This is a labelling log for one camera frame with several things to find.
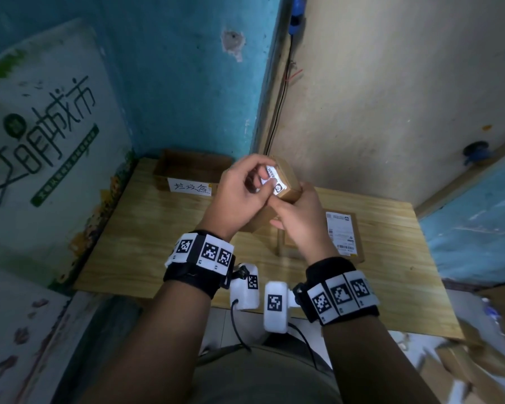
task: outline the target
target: person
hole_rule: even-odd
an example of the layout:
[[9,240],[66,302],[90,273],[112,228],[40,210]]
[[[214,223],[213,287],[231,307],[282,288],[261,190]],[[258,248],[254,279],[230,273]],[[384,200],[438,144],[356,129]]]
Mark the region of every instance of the person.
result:
[[[314,187],[303,183],[301,198],[286,203],[272,195],[274,180],[262,185],[266,166],[275,166],[274,160],[248,155],[226,170],[196,229],[229,242],[267,203],[280,217],[271,223],[288,232],[308,265],[349,263],[330,240]],[[265,346],[209,353],[213,358],[197,366],[210,303],[198,287],[165,281],[81,402],[438,402],[375,315],[323,326],[332,372]]]

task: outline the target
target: blue painted lower wall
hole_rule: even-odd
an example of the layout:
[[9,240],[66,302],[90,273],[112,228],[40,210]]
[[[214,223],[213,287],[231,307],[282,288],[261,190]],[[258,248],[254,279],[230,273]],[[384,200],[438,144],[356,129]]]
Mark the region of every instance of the blue painted lower wall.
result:
[[[98,33],[138,155],[240,157],[254,141],[281,0],[0,0],[0,52],[76,17]],[[243,33],[243,61],[223,51]]]
[[505,282],[505,161],[467,192],[421,221],[444,278]]

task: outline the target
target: black wire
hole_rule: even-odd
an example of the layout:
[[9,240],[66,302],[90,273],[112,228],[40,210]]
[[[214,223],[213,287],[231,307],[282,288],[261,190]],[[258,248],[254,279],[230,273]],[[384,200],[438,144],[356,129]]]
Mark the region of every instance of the black wire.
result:
[[277,110],[275,111],[275,118],[273,121],[273,127],[269,131],[268,141],[266,144],[265,154],[268,155],[271,150],[271,143],[273,143],[273,138],[275,136],[275,132],[277,130],[277,126],[279,123],[279,118],[281,116],[281,110],[284,105],[284,99],[286,97],[286,88],[288,86],[288,76],[290,74],[290,69],[292,67],[292,44],[293,44],[293,35],[290,35],[290,48],[288,51],[288,59],[286,61],[286,68],[284,69],[284,78],[283,78],[283,90],[281,92],[281,100],[277,105]]
[[239,301],[240,301],[239,299],[236,299],[235,301],[232,302],[232,306],[230,307],[230,319],[232,319],[232,327],[234,328],[234,332],[236,333],[237,339],[240,341],[241,345],[247,349],[248,352],[251,352],[252,351],[251,348],[247,344],[245,344],[245,342],[241,339],[240,334],[237,332],[236,324],[234,323],[234,305]]
[[303,333],[301,333],[301,331],[297,328],[296,325],[294,325],[293,323],[288,323],[288,326],[291,327],[292,329],[296,330],[297,333],[300,334],[301,338],[303,339],[303,341],[305,342],[305,344],[307,345],[307,347],[309,348],[309,353],[311,354],[311,359],[312,359],[312,364],[315,365],[315,369],[318,370],[318,367],[316,366],[316,360],[315,360],[315,354],[314,352],[312,351],[311,349],[311,346],[309,344],[309,342],[307,341],[307,339],[305,338],[305,335],[303,335]]

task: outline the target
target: wooden table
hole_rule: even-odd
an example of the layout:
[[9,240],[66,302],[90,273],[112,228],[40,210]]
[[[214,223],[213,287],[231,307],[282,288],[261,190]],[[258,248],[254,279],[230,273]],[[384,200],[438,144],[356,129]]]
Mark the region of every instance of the wooden table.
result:
[[[153,298],[162,284],[164,263],[180,235],[202,218],[211,197],[159,191],[155,160],[141,159],[75,288],[138,298]],[[365,262],[358,265],[381,306],[390,330],[462,338],[451,303],[409,203],[317,189],[324,208],[354,212]],[[258,267],[260,292],[269,281],[294,286],[305,279],[305,262],[275,254],[277,230],[238,233],[232,240],[236,263]],[[213,306],[229,308],[221,289]],[[292,316],[304,317],[301,309]]]

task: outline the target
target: red wire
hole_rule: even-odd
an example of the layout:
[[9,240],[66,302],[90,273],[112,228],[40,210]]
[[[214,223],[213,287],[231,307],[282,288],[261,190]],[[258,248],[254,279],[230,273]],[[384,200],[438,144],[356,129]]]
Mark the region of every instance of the red wire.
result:
[[300,69],[299,71],[297,71],[295,74],[293,74],[292,76],[286,78],[286,81],[289,82],[291,81],[295,76],[299,75],[301,72],[303,72],[303,69]]

